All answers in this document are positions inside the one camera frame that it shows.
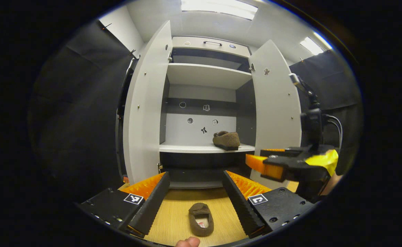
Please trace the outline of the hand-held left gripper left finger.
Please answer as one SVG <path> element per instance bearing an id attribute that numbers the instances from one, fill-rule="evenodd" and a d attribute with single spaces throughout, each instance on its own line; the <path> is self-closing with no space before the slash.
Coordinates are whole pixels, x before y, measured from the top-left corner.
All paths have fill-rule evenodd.
<path id="1" fill-rule="evenodd" d="M 122 190 L 107 188 L 78 203 L 86 215 L 105 226 L 144 238 L 149 234 L 170 186 L 170 175 L 163 172 Z"/>

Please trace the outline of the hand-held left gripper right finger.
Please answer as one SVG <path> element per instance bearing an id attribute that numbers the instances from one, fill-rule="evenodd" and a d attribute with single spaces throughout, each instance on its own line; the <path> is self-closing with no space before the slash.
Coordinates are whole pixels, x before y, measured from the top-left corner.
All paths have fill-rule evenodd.
<path id="1" fill-rule="evenodd" d="M 315 207 L 285 187 L 266 190 L 227 170 L 223 171 L 222 184 L 249 238 L 279 232 Z"/>

